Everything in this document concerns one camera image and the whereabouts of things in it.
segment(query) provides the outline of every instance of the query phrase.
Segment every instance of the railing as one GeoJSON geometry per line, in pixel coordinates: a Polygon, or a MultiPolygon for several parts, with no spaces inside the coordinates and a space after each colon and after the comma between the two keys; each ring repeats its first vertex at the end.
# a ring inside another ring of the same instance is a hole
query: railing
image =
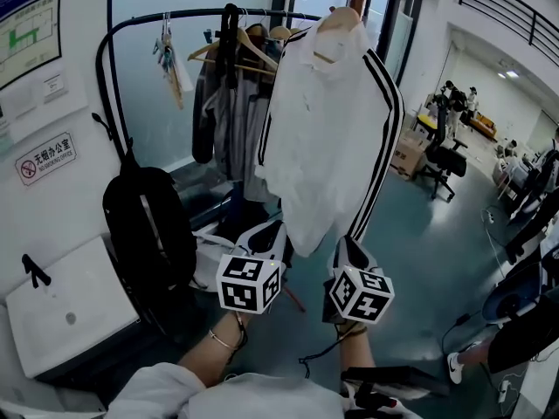
{"type": "Polygon", "coordinates": [[[459,0],[514,31],[559,66],[559,29],[522,0],[459,0]]]}

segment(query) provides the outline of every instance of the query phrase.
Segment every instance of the desk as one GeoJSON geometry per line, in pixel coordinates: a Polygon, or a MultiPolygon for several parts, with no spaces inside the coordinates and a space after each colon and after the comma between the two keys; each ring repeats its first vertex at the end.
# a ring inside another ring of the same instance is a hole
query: desk
{"type": "Polygon", "coordinates": [[[431,140],[435,132],[437,132],[437,121],[429,115],[421,114],[417,116],[413,130],[415,130],[418,124],[421,124],[428,132],[427,140],[431,140]]]}

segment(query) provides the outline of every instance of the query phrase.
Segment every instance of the black backpack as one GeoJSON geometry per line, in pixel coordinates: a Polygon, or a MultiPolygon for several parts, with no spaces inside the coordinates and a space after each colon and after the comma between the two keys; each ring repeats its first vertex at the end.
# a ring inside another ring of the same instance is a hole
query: black backpack
{"type": "Polygon", "coordinates": [[[168,173],[140,168],[130,154],[103,196],[116,271],[148,304],[173,286],[190,293],[196,269],[196,238],[173,184],[168,173]]]}

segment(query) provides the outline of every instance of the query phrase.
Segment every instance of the ceiling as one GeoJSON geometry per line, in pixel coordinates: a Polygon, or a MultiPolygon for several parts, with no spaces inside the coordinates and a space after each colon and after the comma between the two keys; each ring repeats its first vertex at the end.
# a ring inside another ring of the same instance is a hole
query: ceiling
{"type": "Polygon", "coordinates": [[[554,122],[559,124],[559,95],[555,94],[527,68],[495,46],[470,33],[455,30],[452,32],[452,42],[459,50],[466,52],[496,73],[515,70],[520,77],[508,80],[539,104],[554,122]]]}

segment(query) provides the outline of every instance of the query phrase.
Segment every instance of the black chair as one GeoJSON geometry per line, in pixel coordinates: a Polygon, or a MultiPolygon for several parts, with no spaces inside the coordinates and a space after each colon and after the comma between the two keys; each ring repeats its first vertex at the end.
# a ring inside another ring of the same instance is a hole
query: black chair
{"type": "Polygon", "coordinates": [[[444,148],[442,144],[446,138],[445,125],[446,109],[440,108],[438,110],[437,132],[435,133],[435,138],[427,150],[425,150],[427,160],[436,164],[438,169],[432,168],[426,164],[415,174],[414,178],[418,175],[423,175],[425,177],[435,179],[435,188],[431,194],[431,199],[435,200],[437,197],[438,185],[441,184],[450,191],[451,194],[446,199],[447,202],[450,202],[456,193],[450,186],[448,186],[448,176],[450,174],[455,174],[458,177],[463,177],[466,174],[466,158],[465,156],[459,154],[457,149],[460,146],[467,148],[467,145],[460,140],[454,139],[455,145],[452,149],[444,148]]]}

